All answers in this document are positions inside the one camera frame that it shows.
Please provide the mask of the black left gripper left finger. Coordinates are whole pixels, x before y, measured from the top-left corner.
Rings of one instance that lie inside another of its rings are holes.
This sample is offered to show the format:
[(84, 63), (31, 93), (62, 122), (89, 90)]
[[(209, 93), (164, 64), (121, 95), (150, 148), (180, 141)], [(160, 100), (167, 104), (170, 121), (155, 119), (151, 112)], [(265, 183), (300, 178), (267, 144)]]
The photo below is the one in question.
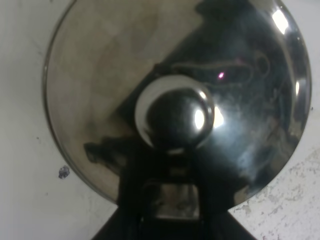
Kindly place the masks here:
[(119, 174), (118, 208), (94, 239), (160, 239), (160, 221), (149, 215), (147, 207), (151, 200), (145, 193), (146, 183), (160, 175), (160, 153), (149, 149), (111, 149), (101, 150), (91, 158)]

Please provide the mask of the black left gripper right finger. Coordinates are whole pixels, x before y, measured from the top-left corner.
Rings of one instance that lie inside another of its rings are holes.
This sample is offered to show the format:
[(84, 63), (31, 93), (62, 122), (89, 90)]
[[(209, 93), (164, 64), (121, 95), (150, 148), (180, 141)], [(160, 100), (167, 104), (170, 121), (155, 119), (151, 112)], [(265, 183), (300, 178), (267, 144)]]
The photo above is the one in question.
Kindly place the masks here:
[(222, 158), (192, 153), (192, 175), (198, 187), (203, 240), (253, 240), (228, 210), (236, 205), (235, 193), (243, 181)]

